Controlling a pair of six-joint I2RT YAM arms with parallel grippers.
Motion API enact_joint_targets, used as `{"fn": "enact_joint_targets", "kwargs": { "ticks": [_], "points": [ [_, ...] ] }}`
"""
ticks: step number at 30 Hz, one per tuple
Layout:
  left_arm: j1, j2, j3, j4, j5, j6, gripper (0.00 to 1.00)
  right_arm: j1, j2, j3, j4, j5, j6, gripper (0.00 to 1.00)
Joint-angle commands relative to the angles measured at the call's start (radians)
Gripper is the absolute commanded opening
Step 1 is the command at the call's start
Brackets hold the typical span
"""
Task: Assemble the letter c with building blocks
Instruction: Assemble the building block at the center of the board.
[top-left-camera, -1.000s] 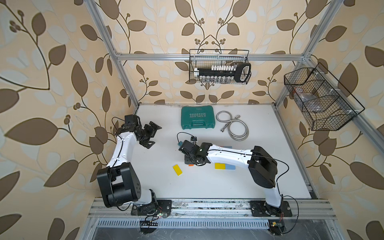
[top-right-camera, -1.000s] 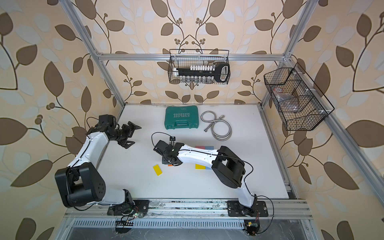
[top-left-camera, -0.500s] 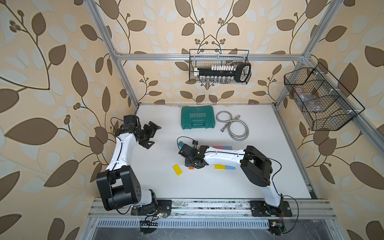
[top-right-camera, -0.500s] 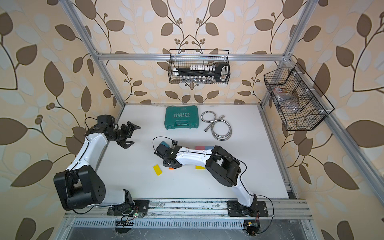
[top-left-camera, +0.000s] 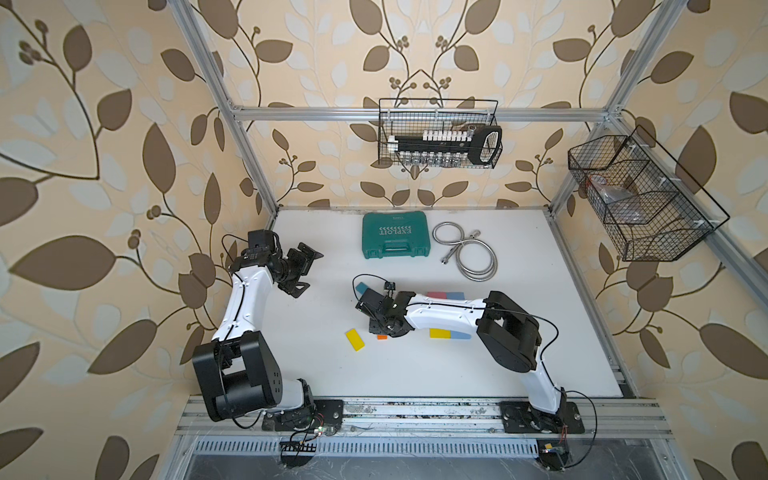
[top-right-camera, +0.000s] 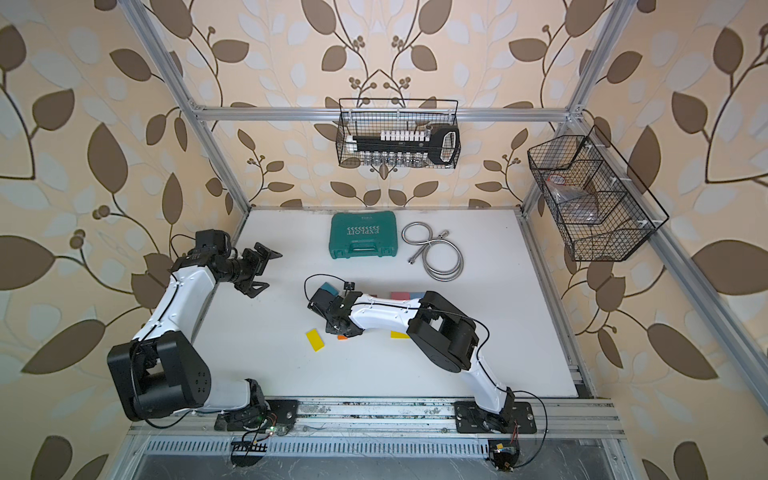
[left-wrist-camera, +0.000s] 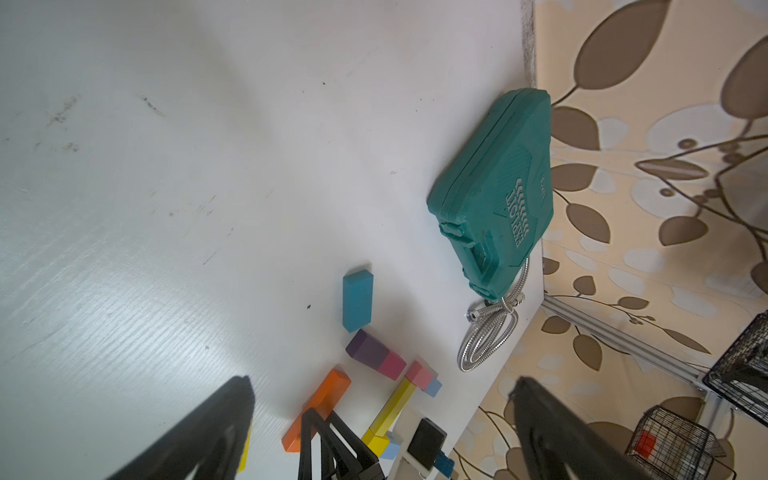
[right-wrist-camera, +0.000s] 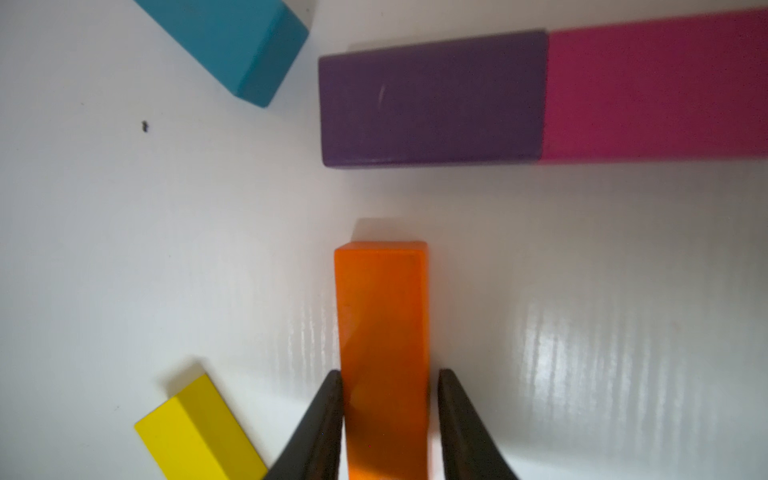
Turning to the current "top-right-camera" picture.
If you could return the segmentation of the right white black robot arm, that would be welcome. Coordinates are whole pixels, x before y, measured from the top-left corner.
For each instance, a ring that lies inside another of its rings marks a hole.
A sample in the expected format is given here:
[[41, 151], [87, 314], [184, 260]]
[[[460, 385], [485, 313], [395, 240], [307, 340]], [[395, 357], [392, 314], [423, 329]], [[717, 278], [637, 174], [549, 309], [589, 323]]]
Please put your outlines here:
[[352, 338], [367, 330], [388, 330], [407, 335], [434, 365], [463, 379], [489, 429], [501, 432], [512, 424], [515, 394], [483, 365], [478, 322], [439, 293], [380, 299], [323, 285], [310, 297], [308, 309], [325, 320], [330, 334]]

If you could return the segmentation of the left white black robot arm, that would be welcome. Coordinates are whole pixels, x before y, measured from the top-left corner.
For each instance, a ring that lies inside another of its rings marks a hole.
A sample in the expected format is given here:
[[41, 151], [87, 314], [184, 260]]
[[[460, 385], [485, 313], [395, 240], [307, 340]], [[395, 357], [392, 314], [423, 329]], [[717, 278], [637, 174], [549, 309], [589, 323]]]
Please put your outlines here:
[[254, 298], [268, 286], [259, 276], [280, 256], [261, 243], [236, 256], [223, 239], [204, 240], [175, 260], [166, 291], [146, 325], [107, 356], [129, 420], [156, 427], [177, 412], [216, 412], [218, 429], [231, 431], [257, 431], [273, 421], [258, 382], [214, 377], [191, 337], [218, 284], [230, 283]]

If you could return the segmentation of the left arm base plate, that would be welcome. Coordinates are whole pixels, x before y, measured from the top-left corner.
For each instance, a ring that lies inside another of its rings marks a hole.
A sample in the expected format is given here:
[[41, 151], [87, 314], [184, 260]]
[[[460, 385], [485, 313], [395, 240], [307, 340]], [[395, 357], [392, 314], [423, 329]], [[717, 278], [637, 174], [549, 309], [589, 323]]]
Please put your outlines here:
[[257, 432], [275, 431], [278, 436], [289, 433], [298, 418], [299, 401], [266, 400], [238, 410], [225, 411], [217, 415], [215, 431], [222, 432]]

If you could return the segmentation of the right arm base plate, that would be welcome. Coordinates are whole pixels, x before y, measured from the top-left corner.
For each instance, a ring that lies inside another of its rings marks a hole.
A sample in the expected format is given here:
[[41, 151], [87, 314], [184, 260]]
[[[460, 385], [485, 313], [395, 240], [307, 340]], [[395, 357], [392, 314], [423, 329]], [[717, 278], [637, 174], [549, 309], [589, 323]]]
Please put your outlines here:
[[500, 414], [490, 413], [474, 401], [453, 404], [456, 430], [460, 434], [535, 434], [538, 432], [531, 404], [515, 402]]

